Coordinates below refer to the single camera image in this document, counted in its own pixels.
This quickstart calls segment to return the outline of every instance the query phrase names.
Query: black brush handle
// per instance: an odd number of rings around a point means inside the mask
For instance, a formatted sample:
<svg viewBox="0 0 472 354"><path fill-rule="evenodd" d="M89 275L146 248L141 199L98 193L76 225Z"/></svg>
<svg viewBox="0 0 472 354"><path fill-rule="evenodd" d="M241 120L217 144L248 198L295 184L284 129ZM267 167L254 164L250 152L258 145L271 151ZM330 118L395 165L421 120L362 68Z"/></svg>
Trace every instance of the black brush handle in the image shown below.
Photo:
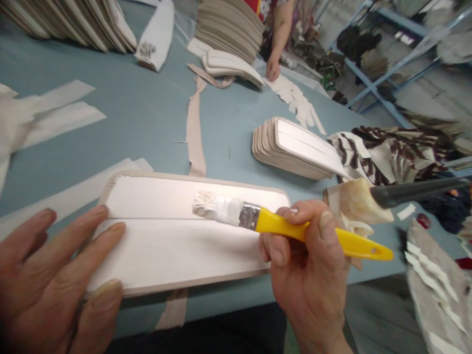
<svg viewBox="0 0 472 354"><path fill-rule="evenodd" d="M375 186L370 189L372 198L384 209L396 207L406 202L420 201L435 194L471 184L463 177L441 178L425 182Z"/></svg>

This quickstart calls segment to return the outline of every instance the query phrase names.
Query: hand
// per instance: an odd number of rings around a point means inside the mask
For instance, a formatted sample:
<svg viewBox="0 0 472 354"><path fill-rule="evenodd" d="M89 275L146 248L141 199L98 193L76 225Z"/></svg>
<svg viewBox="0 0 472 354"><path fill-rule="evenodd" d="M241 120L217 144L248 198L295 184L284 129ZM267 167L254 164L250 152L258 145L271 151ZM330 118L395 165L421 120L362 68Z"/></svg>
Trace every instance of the hand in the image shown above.
<svg viewBox="0 0 472 354"><path fill-rule="evenodd" d="M275 56L270 56L269 60L267 61L267 69L266 69L266 76L269 81L275 81L278 79L280 75L280 64L279 58Z"/></svg>
<svg viewBox="0 0 472 354"><path fill-rule="evenodd" d="M271 262L272 289L292 324L302 353L351 353L343 335L346 280L344 256L328 206L316 200L280 208L293 225L310 222L306 243L274 234L259 236L265 262Z"/></svg>
<svg viewBox="0 0 472 354"><path fill-rule="evenodd" d="M111 280L80 306L93 272L123 236L116 223L71 260L106 219L96 206L46 243L56 213L45 209L0 243L0 328L8 353L103 353L123 289Z"/></svg>

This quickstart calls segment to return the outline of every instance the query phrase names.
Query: work table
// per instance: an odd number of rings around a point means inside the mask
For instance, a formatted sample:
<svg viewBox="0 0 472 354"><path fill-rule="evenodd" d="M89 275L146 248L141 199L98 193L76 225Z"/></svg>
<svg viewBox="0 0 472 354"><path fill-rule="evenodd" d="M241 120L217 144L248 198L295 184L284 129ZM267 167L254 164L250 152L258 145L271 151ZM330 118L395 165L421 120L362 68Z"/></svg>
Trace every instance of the work table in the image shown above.
<svg viewBox="0 0 472 354"><path fill-rule="evenodd" d="M154 8L122 1L122 9L139 39ZM137 65L132 55L99 53L55 40L27 37L10 22L0 29L0 82L19 97L43 94L73 80L96 87L84 98L107 118L59 135L12 156L0 200L0 216L60 192L125 159L145 158L156 172L187 175L186 136L189 97L195 93L195 74L186 63L201 66L185 49L186 39L174 29L173 42L159 73ZM303 84L294 81L313 104L328 134L351 131L360 125L395 125L391 118L362 117ZM292 203L322 199L336 179L315 182L254 159L252 132L273 116L295 120L288 105L268 87L258 91L237 80L226 89L208 85L201 94L200 118L207 177L280 188ZM317 128L311 128L317 134ZM52 227L55 234L96 202ZM394 213L405 206L394 209ZM432 236L453 258L464 257L454 235L431 215ZM371 239L391 248L395 260L364 261L364 270L351 269L348 282L356 283L405 271L397 229L409 219L374 225ZM125 299L118 316L117 337L154 329L164 310L166 294ZM189 290L186 320L252 307L274 301L270 275L211 284Z"/></svg>

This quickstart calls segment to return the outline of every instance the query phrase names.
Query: beige fabric strip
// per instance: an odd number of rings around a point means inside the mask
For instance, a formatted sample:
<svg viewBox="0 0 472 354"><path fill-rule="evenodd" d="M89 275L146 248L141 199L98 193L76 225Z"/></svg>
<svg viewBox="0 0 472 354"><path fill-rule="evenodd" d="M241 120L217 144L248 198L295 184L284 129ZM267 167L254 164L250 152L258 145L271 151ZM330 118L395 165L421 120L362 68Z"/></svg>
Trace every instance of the beige fabric strip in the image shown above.
<svg viewBox="0 0 472 354"><path fill-rule="evenodd" d="M207 83L197 76L197 90L190 97L187 114L187 146L188 160L190 161L190 176L205 177L207 163L203 155L202 133L200 130L200 93L207 87Z"/></svg>
<svg viewBox="0 0 472 354"><path fill-rule="evenodd" d="M187 146L188 159L190 161L189 176L206 177L207 163L203 154L202 132L200 128L200 93L205 89L207 83L198 76L196 77L197 89L190 97L187 113ZM155 330L182 327L187 314L188 289L173 290L166 300L166 308L157 323Z"/></svg>
<svg viewBox="0 0 472 354"><path fill-rule="evenodd" d="M177 289L167 297L166 309L161 315L155 330L182 327L187 313L188 289Z"/></svg>
<svg viewBox="0 0 472 354"><path fill-rule="evenodd" d="M219 83L218 81L215 80L214 77L212 77L210 74L208 74L205 70L202 68L199 68L195 64L187 64L187 66L192 70L195 74L200 76L202 79L205 79L209 84L219 88L219 89L224 89L231 85L234 80L236 80L236 77L233 75L225 76L223 79L223 83Z"/></svg>

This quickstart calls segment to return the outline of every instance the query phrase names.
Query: glue brush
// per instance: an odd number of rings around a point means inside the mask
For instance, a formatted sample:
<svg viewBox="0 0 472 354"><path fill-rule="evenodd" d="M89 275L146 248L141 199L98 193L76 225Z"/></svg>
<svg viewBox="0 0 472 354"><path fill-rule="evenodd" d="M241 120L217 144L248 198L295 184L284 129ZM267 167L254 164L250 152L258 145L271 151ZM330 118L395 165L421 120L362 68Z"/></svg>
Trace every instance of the glue brush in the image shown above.
<svg viewBox="0 0 472 354"><path fill-rule="evenodd" d="M259 205L206 191L198 192L192 204L192 212L197 216L223 224L239 226L259 233L280 234L301 242L305 242L305 232L310 225L309 222L304 225L292 225L284 217ZM336 233L346 256L376 261L393 259L393 252L385 246L345 230L336 229Z"/></svg>

